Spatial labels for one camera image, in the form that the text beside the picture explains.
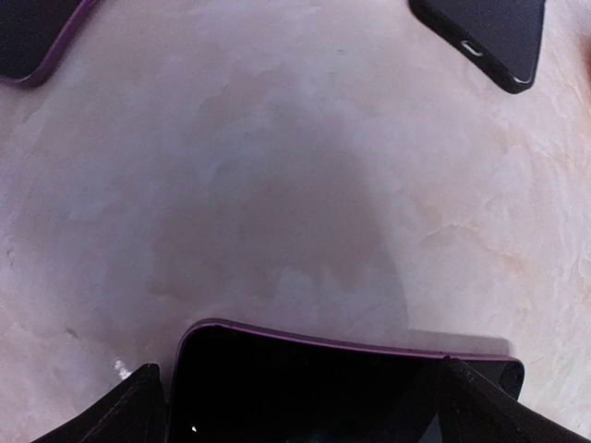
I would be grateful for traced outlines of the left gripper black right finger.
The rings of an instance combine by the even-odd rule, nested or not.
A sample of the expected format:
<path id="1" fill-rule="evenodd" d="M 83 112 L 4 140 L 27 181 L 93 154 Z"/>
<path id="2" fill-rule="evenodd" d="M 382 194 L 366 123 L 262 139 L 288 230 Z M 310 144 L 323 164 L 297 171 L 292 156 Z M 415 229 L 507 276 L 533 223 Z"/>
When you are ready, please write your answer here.
<path id="1" fill-rule="evenodd" d="M 523 406 L 461 360 L 442 360 L 439 387 L 444 442 L 587 441 Z"/>

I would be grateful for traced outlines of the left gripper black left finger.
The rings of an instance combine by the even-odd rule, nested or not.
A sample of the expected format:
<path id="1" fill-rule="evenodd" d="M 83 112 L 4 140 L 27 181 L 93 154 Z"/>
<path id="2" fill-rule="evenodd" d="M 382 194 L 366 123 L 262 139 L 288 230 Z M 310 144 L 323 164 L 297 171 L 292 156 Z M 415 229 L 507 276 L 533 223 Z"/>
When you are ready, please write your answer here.
<path id="1" fill-rule="evenodd" d="M 96 401 L 37 443 L 165 441 L 167 404 L 160 367 L 144 364 Z"/>

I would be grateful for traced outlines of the black smartphone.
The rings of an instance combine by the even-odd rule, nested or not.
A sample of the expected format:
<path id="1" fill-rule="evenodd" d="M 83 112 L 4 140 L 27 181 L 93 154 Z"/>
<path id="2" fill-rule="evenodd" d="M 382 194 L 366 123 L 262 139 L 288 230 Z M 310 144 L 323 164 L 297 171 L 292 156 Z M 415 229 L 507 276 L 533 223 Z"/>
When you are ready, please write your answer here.
<path id="1" fill-rule="evenodd" d="M 439 442 L 441 354 L 210 318 L 180 342 L 170 442 Z"/>

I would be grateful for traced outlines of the black phone case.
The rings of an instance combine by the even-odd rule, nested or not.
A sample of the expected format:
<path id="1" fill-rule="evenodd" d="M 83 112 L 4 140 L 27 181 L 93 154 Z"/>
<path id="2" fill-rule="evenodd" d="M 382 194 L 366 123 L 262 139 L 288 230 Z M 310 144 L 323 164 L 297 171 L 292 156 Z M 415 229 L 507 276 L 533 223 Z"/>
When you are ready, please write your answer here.
<path id="1" fill-rule="evenodd" d="M 532 88 L 545 17 L 540 0 L 413 0 L 413 15 L 502 90 Z"/>

